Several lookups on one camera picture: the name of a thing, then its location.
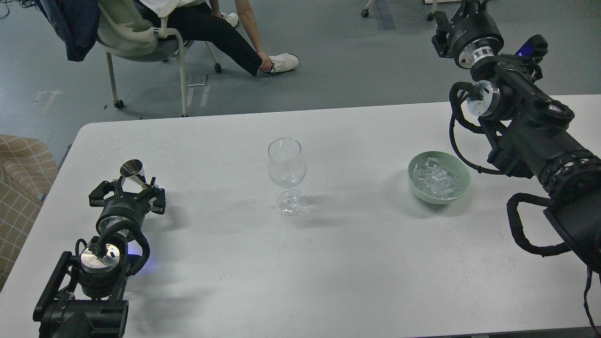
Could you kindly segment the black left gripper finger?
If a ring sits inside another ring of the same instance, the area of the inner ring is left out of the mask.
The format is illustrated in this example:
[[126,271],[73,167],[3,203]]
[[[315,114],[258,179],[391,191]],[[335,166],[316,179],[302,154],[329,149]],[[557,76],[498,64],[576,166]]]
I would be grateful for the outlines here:
[[138,200],[144,200],[146,202],[165,202],[165,190],[156,184],[156,178],[153,177],[151,182],[138,194]]
[[107,203],[121,201],[123,193],[123,181],[102,181],[97,188],[89,194],[89,205],[92,207],[105,207]]

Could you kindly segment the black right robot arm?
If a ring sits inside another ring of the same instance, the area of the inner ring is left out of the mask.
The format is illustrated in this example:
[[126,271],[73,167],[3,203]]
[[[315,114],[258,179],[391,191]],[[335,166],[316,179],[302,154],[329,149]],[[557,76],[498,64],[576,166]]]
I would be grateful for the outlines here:
[[[548,52],[541,35],[514,54],[502,54],[504,39],[486,0],[462,0],[451,19],[442,11],[431,39],[441,58],[468,69],[472,83],[449,90],[449,140],[457,156],[479,173],[535,177],[548,197],[517,193],[507,202],[509,228],[522,250],[542,257],[573,252],[587,267],[585,293],[601,271],[601,165],[599,157],[568,133],[575,114],[535,85]],[[524,234],[518,206],[542,206],[562,242],[535,246]]]

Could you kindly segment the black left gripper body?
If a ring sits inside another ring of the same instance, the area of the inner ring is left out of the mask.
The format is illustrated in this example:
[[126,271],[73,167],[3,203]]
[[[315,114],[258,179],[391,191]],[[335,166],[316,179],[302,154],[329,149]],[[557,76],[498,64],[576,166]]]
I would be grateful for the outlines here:
[[144,218],[148,212],[163,215],[166,202],[146,202],[138,200],[138,194],[123,191],[121,201],[107,203],[96,222],[96,231],[99,235],[112,224],[120,221],[129,221],[141,229]]

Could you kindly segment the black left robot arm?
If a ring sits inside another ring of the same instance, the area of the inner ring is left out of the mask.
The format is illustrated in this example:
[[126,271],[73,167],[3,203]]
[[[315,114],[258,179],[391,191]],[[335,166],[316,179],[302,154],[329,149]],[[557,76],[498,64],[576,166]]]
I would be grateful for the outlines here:
[[130,180],[139,192],[123,190],[122,174],[103,181],[89,195],[92,207],[101,207],[97,236],[78,239],[75,252],[63,252],[37,302],[32,318],[41,338],[122,338],[129,302],[123,298],[127,279],[150,257],[142,225],[149,212],[162,215],[165,191],[156,178],[142,174]]

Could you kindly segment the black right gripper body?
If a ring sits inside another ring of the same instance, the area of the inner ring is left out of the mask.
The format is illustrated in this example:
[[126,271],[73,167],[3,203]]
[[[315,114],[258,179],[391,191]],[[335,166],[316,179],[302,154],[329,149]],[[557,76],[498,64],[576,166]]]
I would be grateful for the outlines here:
[[504,39],[487,12],[487,0],[462,0],[449,20],[445,12],[434,11],[436,31],[431,39],[440,58],[449,58],[462,69],[470,69],[486,56],[496,56]]

